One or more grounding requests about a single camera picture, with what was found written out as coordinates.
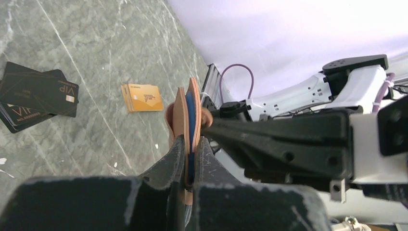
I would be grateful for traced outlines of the brown leather card holder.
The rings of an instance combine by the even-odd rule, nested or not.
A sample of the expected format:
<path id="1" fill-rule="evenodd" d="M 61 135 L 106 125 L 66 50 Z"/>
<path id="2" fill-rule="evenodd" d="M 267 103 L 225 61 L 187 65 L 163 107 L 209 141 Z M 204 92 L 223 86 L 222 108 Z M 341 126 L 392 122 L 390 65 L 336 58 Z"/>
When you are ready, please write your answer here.
<path id="1" fill-rule="evenodd" d="M 195 177 L 195 152 L 201 137 L 201 129 L 212 125 L 213 116 L 208 109 L 201 105 L 200 89 L 196 78 L 189 80 L 187 90 L 179 87 L 175 101 L 165 110 L 165 122 L 169 132 L 169 145 L 175 139 L 184 136 L 185 155 L 185 226 L 188 225 L 193 203 L 192 185 Z"/>

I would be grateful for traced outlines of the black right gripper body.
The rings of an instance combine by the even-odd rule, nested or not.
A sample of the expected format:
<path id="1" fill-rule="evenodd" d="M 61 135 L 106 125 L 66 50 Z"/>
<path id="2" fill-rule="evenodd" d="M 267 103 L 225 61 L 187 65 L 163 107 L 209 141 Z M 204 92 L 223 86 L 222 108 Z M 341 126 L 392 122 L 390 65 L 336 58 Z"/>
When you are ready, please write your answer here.
<path id="1" fill-rule="evenodd" d="M 352 114 L 354 174 L 352 185 L 366 197 L 408 199 L 408 98 L 377 113 Z"/>

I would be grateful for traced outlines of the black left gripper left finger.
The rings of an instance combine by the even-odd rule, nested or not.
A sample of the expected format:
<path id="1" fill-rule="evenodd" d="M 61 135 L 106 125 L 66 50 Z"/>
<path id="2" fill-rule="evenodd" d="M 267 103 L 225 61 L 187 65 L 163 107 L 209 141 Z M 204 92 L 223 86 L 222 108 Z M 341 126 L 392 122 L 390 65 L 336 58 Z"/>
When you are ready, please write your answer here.
<path id="1" fill-rule="evenodd" d="M 36 177 L 11 195 L 3 231 L 182 231 L 182 136 L 139 176 Z"/>

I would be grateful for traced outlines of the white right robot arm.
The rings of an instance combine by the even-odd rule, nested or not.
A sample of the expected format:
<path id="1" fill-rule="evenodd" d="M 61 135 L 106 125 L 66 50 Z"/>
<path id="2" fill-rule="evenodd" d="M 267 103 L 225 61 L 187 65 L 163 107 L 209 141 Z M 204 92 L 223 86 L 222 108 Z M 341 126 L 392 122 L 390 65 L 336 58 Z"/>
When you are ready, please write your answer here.
<path id="1" fill-rule="evenodd" d="M 387 69 L 385 54 L 332 61 L 285 90 L 222 103 L 202 134 L 262 183 L 406 204 L 408 94 L 381 106 L 394 89 Z"/>

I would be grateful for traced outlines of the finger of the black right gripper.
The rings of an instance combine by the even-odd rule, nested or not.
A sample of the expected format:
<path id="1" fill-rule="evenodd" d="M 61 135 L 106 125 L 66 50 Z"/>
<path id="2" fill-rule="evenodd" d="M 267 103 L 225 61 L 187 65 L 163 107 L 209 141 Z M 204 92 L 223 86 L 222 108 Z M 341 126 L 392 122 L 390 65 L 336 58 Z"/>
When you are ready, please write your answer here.
<path id="1" fill-rule="evenodd" d="M 244 169 L 327 179 L 354 173 L 353 131 L 343 111 L 258 122 L 215 119 L 202 134 Z"/>

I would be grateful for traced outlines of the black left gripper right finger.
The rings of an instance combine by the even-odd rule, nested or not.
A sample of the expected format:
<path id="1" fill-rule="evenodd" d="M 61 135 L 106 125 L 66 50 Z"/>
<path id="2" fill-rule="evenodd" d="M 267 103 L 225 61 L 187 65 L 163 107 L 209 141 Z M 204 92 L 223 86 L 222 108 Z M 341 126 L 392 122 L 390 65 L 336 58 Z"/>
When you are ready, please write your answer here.
<path id="1" fill-rule="evenodd" d="M 195 152 L 194 231 L 329 231 L 317 192 L 303 185 L 242 183 L 202 137 Z"/>

